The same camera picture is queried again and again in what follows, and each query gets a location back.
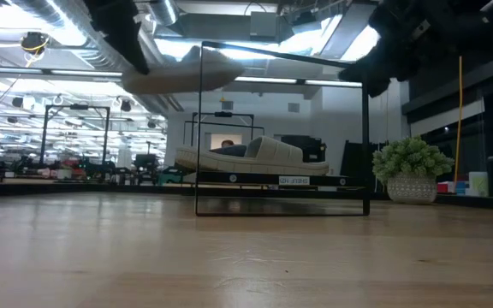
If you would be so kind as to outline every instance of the black metal frame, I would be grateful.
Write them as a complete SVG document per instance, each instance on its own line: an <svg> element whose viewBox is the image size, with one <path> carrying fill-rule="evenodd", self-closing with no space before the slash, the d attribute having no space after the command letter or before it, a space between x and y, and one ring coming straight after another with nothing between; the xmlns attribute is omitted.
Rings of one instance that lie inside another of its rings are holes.
<svg viewBox="0 0 493 308"><path fill-rule="evenodd" d="M326 65L326 66L331 66L331 67L337 67L337 68L347 68L350 66L350 64L345 63L345 62L336 62L336 61L329 61L329 60L324 60L324 59L319 59L319 58L313 58L309 56L297 56L297 55L289 55L289 54L282 54L274 51L267 51L267 50L257 50L253 48L248 48L248 47L242 47L242 46L235 46L235 45L230 45L230 44L223 44L223 43L216 43L216 42L203 42L201 44L200 48L200 77L199 77L199 112L197 113L198 115L203 115L202 113L202 92L203 92L203 61L204 61L204 52L203 50L205 47L211 47L211 48L228 48L228 49L235 49L235 50L243 50L243 51L249 51L253 53L259 53L262 55L267 55L267 56L273 56L276 58L281 58L281 59L287 59L287 60L293 60L293 61L299 61L299 62L308 62L308 63L313 63L313 64L320 64L320 65ZM362 136L363 136L363 161L364 161L364 168L363 168L363 178L360 179L360 183L363 183L364 185L362 186L361 189L359 189L357 192L360 192L360 195L358 195L355 192L350 192L350 193L355 193L356 196L360 196L362 198L362 214L329 214L326 216L368 216L370 215L370 200L371 200L371 192L368 190L368 180L370 178L370 172L371 172L371 158L370 158L370 140L369 140L369 110L368 110L368 102L369 102L369 97L368 97L368 88L366 86L366 82L362 83ZM197 139L200 140L201 138L201 116L197 118L197 124L198 124L198 130L197 130ZM199 163L200 163L200 142L197 143L197 176L195 177L195 186L194 186L194 191L195 191L195 215L197 216L230 216L226 214L207 214L207 213L199 213L198 211L198 205L199 205L199 195L201 193L199 189L199 183L202 183L203 181L222 181L223 178L228 178L228 181L233 182L234 184L237 182L239 179L248 179L249 177L252 178L253 176L256 175L249 175L249 174L230 174L230 173L212 173L212 172L202 172L199 170ZM279 185L279 175L263 175L265 179L266 184L273 184L273 185ZM297 197L297 194L291 194L290 197L294 198Z"/></svg>
<svg viewBox="0 0 493 308"><path fill-rule="evenodd" d="M190 142L190 145L193 146L193 124L196 123L195 121L184 121L184 136L182 138L182 144L186 144L186 125L188 123L192 124L192 139ZM226 126L226 127L243 127L243 128L252 128L251 134L250 134L250 140L254 139L254 129L261 129L262 134L265 135L265 128L263 127L255 127L255 126L248 126L248 125L241 125L241 124L224 124L224 123L215 123L215 122L203 122L205 125L217 125L217 126Z"/></svg>
<svg viewBox="0 0 493 308"><path fill-rule="evenodd" d="M45 160L45 143L47 142L47 126L49 125L49 120L52 119L49 116L49 110L52 108L58 108L60 110L64 108L72 109L73 105L46 105L45 106L45 120L43 122L43 138L41 139L41 153L39 154L39 163L43 163ZM86 109L95 110L106 110L106 125L104 131L104 153L102 154L102 166L106 162L106 151L108 149L108 130L110 128L110 107L97 107L97 106L87 106Z"/></svg>
<svg viewBox="0 0 493 308"><path fill-rule="evenodd" d="M217 112L215 112L215 113L201 112L200 114L202 116L215 116L215 117L217 117ZM195 123L195 117L197 117L198 115L199 115L199 112L193 112L192 113L191 123ZM254 128L256 128L254 126L254 115L250 115L250 114L234 114L234 113L231 113L230 115L231 116L248 116L248 117L250 117L250 126L249 126L249 128L251 129L250 130L250 140L254 139ZM248 127L248 126L242 126L242 125L239 126L239 125L234 125L234 124L217 124L217 123L214 123L214 122L204 122L204 124L222 125L222 126L225 125L225 126L230 126L230 127ZM191 146L193 146L193 125L192 125Z"/></svg>

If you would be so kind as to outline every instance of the ceiling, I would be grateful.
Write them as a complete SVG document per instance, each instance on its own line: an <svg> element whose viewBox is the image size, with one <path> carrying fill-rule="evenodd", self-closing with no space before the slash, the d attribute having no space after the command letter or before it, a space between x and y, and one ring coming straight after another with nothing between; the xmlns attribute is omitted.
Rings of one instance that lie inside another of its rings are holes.
<svg viewBox="0 0 493 308"><path fill-rule="evenodd" d="M57 6L57 12L63 13L66 17L62 20L62 28L55 27L42 18L43 16L35 15L32 11L26 11L16 5L21 1L8 0L8 2L13 5L5 5L5 1L0 1L0 67L25 67L29 64L31 68L81 71L130 68L124 58L102 40L102 34L91 28L85 5L81 0L47 2ZM291 21L297 17L298 13L306 9L320 8L318 13L320 21L318 20L317 23L321 23L321 29L318 32L311 31L307 34L293 35L280 44L244 41L231 43L336 60L345 54L355 38L366 29L368 16L375 7L370 2L355 0L352 2L349 0L344 2L341 0L264 0L260 4L241 0L186 0L177 1L176 4L181 10L181 16L196 15L201 19L204 17L214 19L211 16L222 15L229 16L227 18L232 21L233 16L250 18L252 12L276 13L279 16L277 18L286 21L285 27L290 27ZM149 15L146 5L140 3L138 6L141 13L139 20L142 21L139 41L148 62L160 63L165 59L168 60L170 56L179 61L181 56L176 52L183 55L183 52L187 52L193 44L200 42L200 40L191 38L169 39L159 35L159 32L165 33L165 27L154 26L154 18ZM42 56L35 57L36 61L31 61L33 56L24 52L20 47L21 38L31 31L50 35L45 52ZM208 39L222 41L218 37ZM246 56L243 54L235 59L246 68L243 74L245 76L314 80L335 80L337 76L336 69L324 68L321 65L260 55L252 56L252 54ZM39 78L17 81L16 78L0 78L0 152L5 151L6 148L17 148L34 153L40 146L39 129L43 126L44 106L54 104L56 101L64 105L88 104L92 107L110 107L112 118L110 152L112 155L123 147L133 152L145 152L147 150L146 141L151 141L157 153L163 155L165 152L163 141L167 127L164 117L169 112L183 112L181 104L187 105L191 101L187 94L168 97L135 96L125 92L119 82L108 82L107 80L93 79L87 82L69 79L54 80L54 78L49 80L43 76ZM241 97L241 93L258 93L260 97L264 93L287 93L303 94L303 99L311 99L317 89L317 86L234 82L225 86L221 91L236 92L239 94L238 98ZM27 108L13 106L13 99L18 97L24 98ZM130 112L121 111L120 103L123 100L131 102ZM53 129L50 131L50 137L58 141L51 144L50 151L55 151L57 154L65 150L93 156L99 153L100 151L96 151L95 148L101 146L99 135L104 128L103 121L96 119L100 115L95 110L61 110L60 112L49 124L49 128ZM15 117L17 123L9 123L9 117ZM156 120L155 129L147 128L148 119ZM80 133L70 134L70 129ZM60 146L61 143L66 144L66 142L73 146Z"/></svg>

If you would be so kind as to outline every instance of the white basket planter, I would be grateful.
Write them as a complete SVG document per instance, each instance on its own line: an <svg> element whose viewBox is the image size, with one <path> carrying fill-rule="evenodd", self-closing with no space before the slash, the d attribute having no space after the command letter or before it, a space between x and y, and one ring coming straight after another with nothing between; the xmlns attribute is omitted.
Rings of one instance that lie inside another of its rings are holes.
<svg viewBox="0 0 493 308"><path fill-rule="evenodd" d="M389 197L399 203L430 204L437 197L435 177L398 174L387 183Z"/></svg>

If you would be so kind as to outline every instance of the label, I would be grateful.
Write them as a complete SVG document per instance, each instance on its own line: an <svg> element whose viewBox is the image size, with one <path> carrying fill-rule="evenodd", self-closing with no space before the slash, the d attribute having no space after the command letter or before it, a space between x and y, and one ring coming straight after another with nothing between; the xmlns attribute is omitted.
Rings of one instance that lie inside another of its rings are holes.
<svg viewBox="0 0 493 308"><path fill-rule="evenodd" d="M279 185L309 185L309 176L279 176Z"/></svg>

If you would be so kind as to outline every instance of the orange pole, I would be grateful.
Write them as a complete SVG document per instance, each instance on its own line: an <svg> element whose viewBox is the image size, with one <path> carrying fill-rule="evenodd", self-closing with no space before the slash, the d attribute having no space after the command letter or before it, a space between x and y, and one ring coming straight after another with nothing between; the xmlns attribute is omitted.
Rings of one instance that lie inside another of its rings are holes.
<svg viewBox="0 0 493 308"><path fill-rule="evenodd" d="M458 120L458 136L455 143L455 172L454 192L458 185L458 169L460 167L460 140L461 140L461 117L463 113L463 57L460 56L460 119Z"/></svg>

